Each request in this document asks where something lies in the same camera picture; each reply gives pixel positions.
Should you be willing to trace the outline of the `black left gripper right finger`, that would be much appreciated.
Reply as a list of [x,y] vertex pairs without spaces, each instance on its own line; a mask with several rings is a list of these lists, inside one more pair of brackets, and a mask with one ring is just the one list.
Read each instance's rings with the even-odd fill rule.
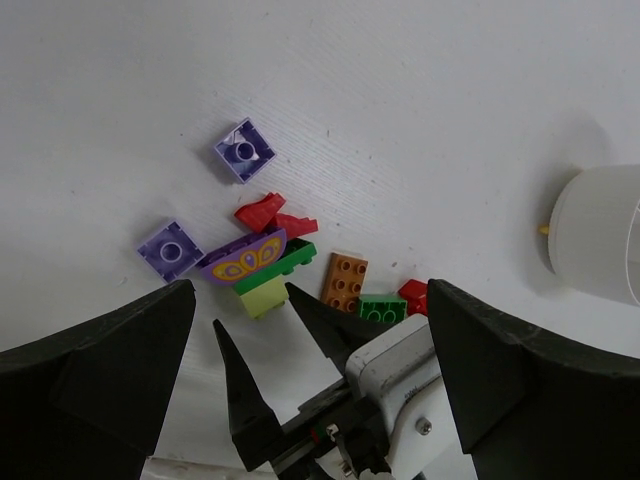
[[461,448],[480,479],[636,479],[639,362],[428,283]]

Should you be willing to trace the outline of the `lilac square lego brick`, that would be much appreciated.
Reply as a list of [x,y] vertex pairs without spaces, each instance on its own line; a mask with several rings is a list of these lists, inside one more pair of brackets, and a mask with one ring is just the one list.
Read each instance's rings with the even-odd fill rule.
[[205,254],[182,225],[171,220],[136,249],[138,255],[170,284],[193,268]]
[[275,150],[249,117],[228,131],[213,150],[241,184],[248,183],[276,157]]

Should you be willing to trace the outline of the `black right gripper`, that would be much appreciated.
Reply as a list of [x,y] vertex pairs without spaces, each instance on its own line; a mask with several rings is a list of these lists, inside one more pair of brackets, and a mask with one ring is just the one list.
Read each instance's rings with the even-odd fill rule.
[[[356,350],[394,327],[334,309],[292,282],[285,287],[300,320],[341,375]],[[373,401],[356,397],[340,380],[281,427],[222,322],[214,320],[213,327],[225,367],[229,431],[247,471],[268,461],[280,479],[357,479],[365,471],[392,471],[385,421]]]

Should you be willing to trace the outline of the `pale yellow-green lego brick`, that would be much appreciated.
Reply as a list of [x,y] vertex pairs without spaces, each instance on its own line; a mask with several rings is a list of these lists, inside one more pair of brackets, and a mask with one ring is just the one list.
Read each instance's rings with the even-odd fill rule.
[[259,319],[274,308],[281,307],[289,298],[284,277],[276,276],[239,296],[246,313]]

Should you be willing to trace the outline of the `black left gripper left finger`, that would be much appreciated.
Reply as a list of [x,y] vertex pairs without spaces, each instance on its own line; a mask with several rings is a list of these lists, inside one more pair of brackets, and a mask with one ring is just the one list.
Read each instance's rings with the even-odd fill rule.
[[4,479],[137,479],[156,449],[194,320],[176,281],[1,354]]

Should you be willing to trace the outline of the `purple curved decorated lego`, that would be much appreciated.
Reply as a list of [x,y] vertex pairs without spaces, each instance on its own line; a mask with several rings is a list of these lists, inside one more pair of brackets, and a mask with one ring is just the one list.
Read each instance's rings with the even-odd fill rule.
[[268,227],[209,252],[196,266],[207,281],[232,286],[279,260],[286,243],[287,233],[283,228]]

